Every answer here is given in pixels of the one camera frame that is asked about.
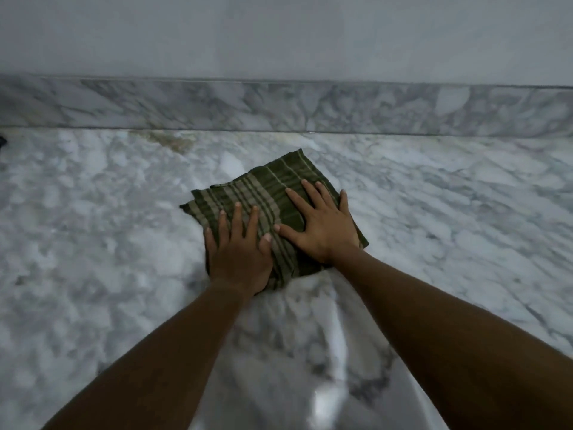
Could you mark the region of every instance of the towel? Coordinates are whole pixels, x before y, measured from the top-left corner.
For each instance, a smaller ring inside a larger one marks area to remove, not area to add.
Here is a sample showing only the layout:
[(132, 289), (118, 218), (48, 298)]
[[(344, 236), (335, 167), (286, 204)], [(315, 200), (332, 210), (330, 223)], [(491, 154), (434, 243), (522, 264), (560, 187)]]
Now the towel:
[[(332, 184), (299, 149), (267, 165), (255, 167), (226, 184), (217, 184), (204, 190), (193, 190), (191, 193), (194, 199), (180, 205), (180, 207), (187, 214), (192, 215), (204, 228), (210, 226), (215, 235), (215, 240), (219, 241), (218, 217), (220, 210), (225, 210), (227, 217), (231, 218), (235, 202), (240, 202), (243, 211), (243, 223), (246, 225), (251, 207), (258, 205), (260, 208), (258, 238), (267, 232), (272, 237), (273, 270), (265, 289), (283, 288), (290, 279), (314, 274), (327, 267), (313, 260), (288, 240), (272, 231), (274, 224), (285, 224), (291, 226), (295, 231), (304, 231), (304, 217), (285, 193), (285, 188), (292, 188), (312, 205), (301, 185), (302, 179), (313, 184), (320, 181), (328, 188), (336, 206), (339, 205), (340, 196)], [(366, 247), (368, 240), (364, 238), (358, 228), (356, 231), (362, 247)]]

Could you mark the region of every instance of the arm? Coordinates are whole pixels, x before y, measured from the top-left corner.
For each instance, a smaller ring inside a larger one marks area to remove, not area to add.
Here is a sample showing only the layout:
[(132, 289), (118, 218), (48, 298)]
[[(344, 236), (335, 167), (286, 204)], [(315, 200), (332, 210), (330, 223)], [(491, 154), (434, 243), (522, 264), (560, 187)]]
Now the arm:
[(270, 236), (257, 248), (257, 222), (255, 207), (243, 238), (236, 206), (229, 239), (222, 212), (219, 247), (211, 230), (205, 231), (210, 287), (99, 375), (44, 428), (186, 430), (226, 334), (267, 284)]
[(452, 428), (573, 428), (573, 361), (503, 319), (374, 259), (341, 193), (294, 191), (306, 230), (278, 232), (354, 286), (379, 328)]

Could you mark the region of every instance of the white wall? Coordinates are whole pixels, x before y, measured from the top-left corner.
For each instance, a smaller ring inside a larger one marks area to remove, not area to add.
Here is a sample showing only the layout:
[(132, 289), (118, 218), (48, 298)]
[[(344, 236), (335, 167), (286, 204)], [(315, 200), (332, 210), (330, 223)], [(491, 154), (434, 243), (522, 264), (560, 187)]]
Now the white wall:
[(573, 86), (573, 0), (0, 0), (0, 72)]

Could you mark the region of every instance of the marble floor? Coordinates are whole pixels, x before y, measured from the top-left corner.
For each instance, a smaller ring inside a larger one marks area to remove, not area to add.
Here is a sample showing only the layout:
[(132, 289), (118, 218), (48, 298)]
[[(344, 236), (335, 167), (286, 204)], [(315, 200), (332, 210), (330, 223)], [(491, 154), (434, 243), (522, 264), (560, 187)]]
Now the marble floor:
[[(179, 208), (302, 147), (377, 258), (573, 356), (573, 144), (234, 132), (3, 129), (0, 428), (37, 429), (206, 286)], [(439, 416), (333, 271), (257, 296), (196, 430), (426, 429)]]

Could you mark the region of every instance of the forearm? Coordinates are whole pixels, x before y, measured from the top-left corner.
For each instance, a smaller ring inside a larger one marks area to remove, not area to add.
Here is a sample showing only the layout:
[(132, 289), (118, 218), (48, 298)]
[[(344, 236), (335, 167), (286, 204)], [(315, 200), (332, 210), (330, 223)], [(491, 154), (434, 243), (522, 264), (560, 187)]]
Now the forearm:
[(244, 304), (209, 287), (82, 390), (46, 429), (187, 429)]
[(333, 259), (450, 427), (571, 423), (567, 357), (358, 248)]

